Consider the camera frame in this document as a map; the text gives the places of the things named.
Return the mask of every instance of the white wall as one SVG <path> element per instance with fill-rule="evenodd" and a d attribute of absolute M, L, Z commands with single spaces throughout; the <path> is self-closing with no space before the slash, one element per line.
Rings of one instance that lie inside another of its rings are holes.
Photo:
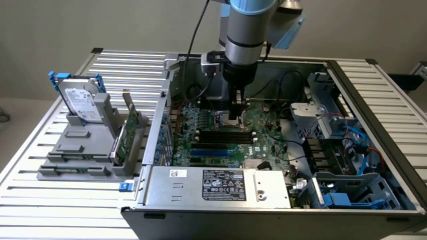
<path fill-rule="evenodd" d="M 427 59 L 425 0 L 303 0 L 289 56 L 373 58 L 389 72 Z M 50 70 L 74 72 L 93 47 L 185 52 L 204 0 L 0 0 L 0 96 L 53 99 Z M 212 2 L 193 51 L 217 47 Z"/>

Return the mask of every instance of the blue cable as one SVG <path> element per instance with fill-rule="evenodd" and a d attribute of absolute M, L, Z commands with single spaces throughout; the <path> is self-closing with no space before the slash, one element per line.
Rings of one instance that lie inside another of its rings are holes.
<path fill-rule="evenodd" d="M 363 171 L 364 171 L 365 168 L 367 168 L 367 163 L 368 163 L 368 156 L 365 155 L 364 158 L 363 158 L 360 170 L 359 170 L 356 176 L 360 176 L 360 175 L 363 174 Z"/>
<path fill-rule="evenodd" d="M 356 128 L 353 128 L 352 126 L 344 125 L 344 128 L 347 128 L 349 131 L 352 131 L 353 133 L 359 134 L 361 136 L 363 141 L 367 141 L 367 135 L 360 132 Z"/>

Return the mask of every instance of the gray floor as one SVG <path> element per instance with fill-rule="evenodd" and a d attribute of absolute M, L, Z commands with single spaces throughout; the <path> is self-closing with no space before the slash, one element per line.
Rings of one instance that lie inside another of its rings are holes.
<path fill-rule="evenodd" d="M 0 171 L 8 164 L 53 101 L 0 98 L 1 108 L 10 121 L 0 123 Z"/>

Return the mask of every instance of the motherboard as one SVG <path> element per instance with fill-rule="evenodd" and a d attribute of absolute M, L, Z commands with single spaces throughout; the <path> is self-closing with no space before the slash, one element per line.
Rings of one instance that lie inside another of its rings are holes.
<path fill-rule="evenodd" d="M 172 165 L 255 169 L 268 162 L 272 170 L 285 171 L 289 164 L 280 113 L 269 106 L 261 101 L 251 102 L 236 120 L 229 120 L 228 112 L 213 110 L 213 106 L 183 106 Z"/>

